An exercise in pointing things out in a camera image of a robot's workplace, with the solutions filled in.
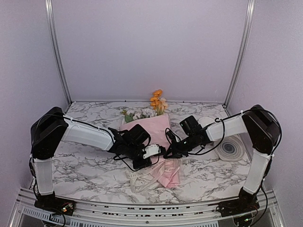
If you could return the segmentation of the cream ribbon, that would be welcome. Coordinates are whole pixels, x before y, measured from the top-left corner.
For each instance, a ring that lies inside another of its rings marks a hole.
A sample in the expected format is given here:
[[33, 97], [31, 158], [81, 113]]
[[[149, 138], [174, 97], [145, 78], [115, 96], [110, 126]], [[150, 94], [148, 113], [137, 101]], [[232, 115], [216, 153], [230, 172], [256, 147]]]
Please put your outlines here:
[[156, 159], [152, 166], [137, 172], [127, 170], [126, 178], [130, 180], [130, 188], [133, 193], [139, 193], [155, 183], [165, 188], [174, 188], [180, 184], [179, 171], [182, 165], [181, 159]]

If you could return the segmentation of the pink wrapping paper sheet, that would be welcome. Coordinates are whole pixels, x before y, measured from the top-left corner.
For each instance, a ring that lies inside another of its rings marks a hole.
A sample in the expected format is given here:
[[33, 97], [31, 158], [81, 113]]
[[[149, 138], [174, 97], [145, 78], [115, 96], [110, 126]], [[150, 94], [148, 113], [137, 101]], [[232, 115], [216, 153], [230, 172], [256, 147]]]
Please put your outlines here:
[[129, 130], [136, 124], [141, 125], [150, 134], [151, 144], [159, 144], [166, 149], [169, 148], [169, 142], [165, 137], [165, 130], [170, 128], [170, 120], [167, 114], [124, 123], [119, 129], [121, 131]]

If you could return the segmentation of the peach flower long green stem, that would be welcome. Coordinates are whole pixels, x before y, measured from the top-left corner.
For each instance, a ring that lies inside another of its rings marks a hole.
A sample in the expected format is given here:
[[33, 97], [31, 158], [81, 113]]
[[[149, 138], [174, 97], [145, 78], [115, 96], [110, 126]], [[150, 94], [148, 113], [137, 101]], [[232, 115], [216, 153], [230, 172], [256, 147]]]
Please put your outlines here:
[[166, 99], [162, 97], [160, 99], [160, 112], [161, 112], [161, 114], [163, 114], [167, 108], [168, 108], [168, 103], [166, 102]]

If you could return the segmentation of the orange flower stem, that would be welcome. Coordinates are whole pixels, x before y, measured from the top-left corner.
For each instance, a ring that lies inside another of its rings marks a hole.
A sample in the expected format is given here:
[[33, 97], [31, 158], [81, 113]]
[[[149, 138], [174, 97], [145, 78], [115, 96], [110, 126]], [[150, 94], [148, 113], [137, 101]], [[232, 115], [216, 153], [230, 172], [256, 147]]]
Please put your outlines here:
[[164, 111], [164, 107], [161, 99], [162, 90], [158, 89], [153, 92], [152, 97], [150, 98], [150, 106], [156, 111], [157, 115], [162, 115]]

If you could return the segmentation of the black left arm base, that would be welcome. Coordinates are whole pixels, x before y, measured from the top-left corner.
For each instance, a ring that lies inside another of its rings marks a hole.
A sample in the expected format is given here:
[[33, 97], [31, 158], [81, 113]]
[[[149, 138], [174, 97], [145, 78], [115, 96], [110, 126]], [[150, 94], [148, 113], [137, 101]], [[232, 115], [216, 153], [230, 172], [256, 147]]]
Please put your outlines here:
[[75, 201], [59, 198], [53, 192], [49, 195], [38, 194], [34, 206], [43, 210], [72, 216], [75, 209]]

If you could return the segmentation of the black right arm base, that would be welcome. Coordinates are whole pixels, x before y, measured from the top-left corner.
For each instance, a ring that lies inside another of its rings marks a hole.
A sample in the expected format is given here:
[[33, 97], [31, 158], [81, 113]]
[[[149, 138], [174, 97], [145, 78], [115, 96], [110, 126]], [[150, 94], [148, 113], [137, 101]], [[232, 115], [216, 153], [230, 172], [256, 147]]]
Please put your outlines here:
[[222, 201], [218, 203], [216, 211], [220, 212], [222, 217], [227, 217], [258, 210], [260, 208], [260, 205], [257, 202], [258, 192], [259, 189], [256, 193], [250, 194], [242, 187], [237, 199]]

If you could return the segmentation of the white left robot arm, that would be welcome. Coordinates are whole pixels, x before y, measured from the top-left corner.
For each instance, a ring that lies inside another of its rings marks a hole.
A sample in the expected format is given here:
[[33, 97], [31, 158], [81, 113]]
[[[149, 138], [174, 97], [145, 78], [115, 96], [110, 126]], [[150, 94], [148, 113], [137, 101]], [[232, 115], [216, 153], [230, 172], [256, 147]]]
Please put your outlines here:
[[152, 157], [160, 156], [165, 148], [152, 142], [152, 136], [141, 125], [129, 130], [101, 128], [75, 120], [53, 107], [40, 117], [30, 129], [32, 174], [41, 202], [49, 210], [56, 210], [60, 200], [53, 187], [53, 159], [65, 153], [64, 148], [78, 151], [80, 146], [114, 154], [115, 159], [131, 160], [134, 171], [153, 165]]

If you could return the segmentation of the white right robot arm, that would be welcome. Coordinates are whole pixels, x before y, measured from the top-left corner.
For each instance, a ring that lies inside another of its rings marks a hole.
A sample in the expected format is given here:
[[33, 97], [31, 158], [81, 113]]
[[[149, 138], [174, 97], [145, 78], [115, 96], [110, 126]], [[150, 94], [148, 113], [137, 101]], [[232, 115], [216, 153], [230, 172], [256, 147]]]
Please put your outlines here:
[[224, 119], [217, 118], [212, 123], [202, 126], [194, 116], [189, 116], [180, 122], [180, 126], [187, 135], [179, 140], [171, 130], [166, 129], [165, 135], [169, 148], [164, 158], [182, 158], [189, 155], [201, 156], [202, 151], [193, 152], [196, 147], [204, 147], [210, 143], [222, 143], [230, 136], [248, 134], [252, 144], [252, 160], [247, 179], [242, 188], [245, 193], [235, 200], [234, 207], [244, 212], [253, 204], [251, 195], [256, 194], [263, 179], [269, 171], [272, 156], [282, 139], [282, 128], [273, 113], [261, 105], [254, 105], [250, 109]]

